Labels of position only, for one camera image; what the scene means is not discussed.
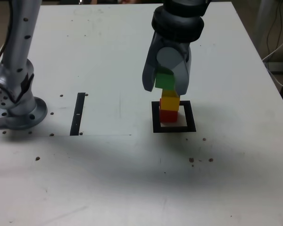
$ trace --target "cable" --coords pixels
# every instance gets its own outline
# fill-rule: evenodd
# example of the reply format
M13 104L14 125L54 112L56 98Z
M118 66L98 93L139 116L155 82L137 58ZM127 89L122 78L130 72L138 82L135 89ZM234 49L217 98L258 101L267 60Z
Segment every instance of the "cable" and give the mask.
M277 49L275 49L271 54L267 55L266 57L264 57L262 59L262 61L264 61L265 59L267 59L269 56L271 56L273 53L275 53L276 51L278 51L281 47L283 46L283 43L281 44L281 46L279 46Z
M274 76L268 69L266 69L266 70L267 70L268 73L272 76L272 78L273 78L280 86L283 87L283 85L278 81L278 79L276 79L275 76Z
M274 21L273 21L273 23L272 23L272 25L271 25L271 27L270 27L270 29L269 29L269 31L268 31L267 38L266 38L266 45L267 45L268 54L270 53L270 49L269 49L269 46L268 46L268 39L269 39L270 32L272 31L272 29L273 29L273 27L274 27L274 24L275 24L275 22L277 21L278 8L279 8L279 6L280 6L280 3L281 3L281 0L278 2L277 8L275 9L275 19L274 19ZM269 70L269 61L267 61L266 65L267 65L267 68L268 68L268 70Z
M9 24L8 24L8 31L7 31L7 35L6 35L6 39L5 39L5 42L0 50L0 57L2 56L4 50L5 50L5 47L8 43L8 40L10 38L10 33L11 33L11 29L13 27L13 5L12 5L12 2L11 0L8 0L8 5L9 5Z
M275 47L276 49L277 49L278 46L279 46L279 41L280 41L280 37L281 37L281 34L282 34L282 28L283 28L283 24L282 24L282 11L281 11L282 3L283 3L283 0L281 1L280 6L279 6L279 14L280 14L280 32L279 32L278 42L277 42L277 45L276 45L276 47Z

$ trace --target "table surface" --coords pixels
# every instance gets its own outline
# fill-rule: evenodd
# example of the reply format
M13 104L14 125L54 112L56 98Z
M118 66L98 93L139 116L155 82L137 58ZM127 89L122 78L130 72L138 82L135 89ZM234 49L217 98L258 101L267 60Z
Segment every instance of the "table surface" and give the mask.
M283 226L283 101L231 3L210 4L191 43L197 132L153 134L157 6L41 7L29 59L49 114L0 130L0 226Z

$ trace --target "cube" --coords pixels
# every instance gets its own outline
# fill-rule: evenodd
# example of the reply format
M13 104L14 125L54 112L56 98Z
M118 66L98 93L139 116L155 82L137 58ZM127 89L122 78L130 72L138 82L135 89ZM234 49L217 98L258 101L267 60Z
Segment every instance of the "cube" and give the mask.
M159 110L159 121L161 123L177 122L177 111Z
M180 97L175 91L164 90L161 97L161 109L167 111L178 111L180 104Z
M173 72L166 68L160 67L156 73L155 87L165 90L174 90L175 78Z

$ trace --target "green cube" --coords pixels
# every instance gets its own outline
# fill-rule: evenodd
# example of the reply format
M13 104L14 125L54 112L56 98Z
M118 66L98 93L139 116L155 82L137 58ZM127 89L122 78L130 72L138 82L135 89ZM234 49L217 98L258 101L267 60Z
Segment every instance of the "green cube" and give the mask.
M175 78L172 71L166 68L159 68L156 73L155 87L165 90L175 89Z

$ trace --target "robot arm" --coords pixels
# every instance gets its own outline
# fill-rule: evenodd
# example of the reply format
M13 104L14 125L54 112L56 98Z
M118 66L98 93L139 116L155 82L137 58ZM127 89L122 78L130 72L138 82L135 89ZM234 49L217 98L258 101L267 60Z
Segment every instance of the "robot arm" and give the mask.
M142 73L145 90L152 91L159 67L173 72L175 91L184 95L189 86L190 43L202 32L201 19L211 0L164 0L153 15L154 35Z
M10 22L0 56L0 128L26 129L41 122L47 107L31 91L33 65L27 59L42 0L9 0Z

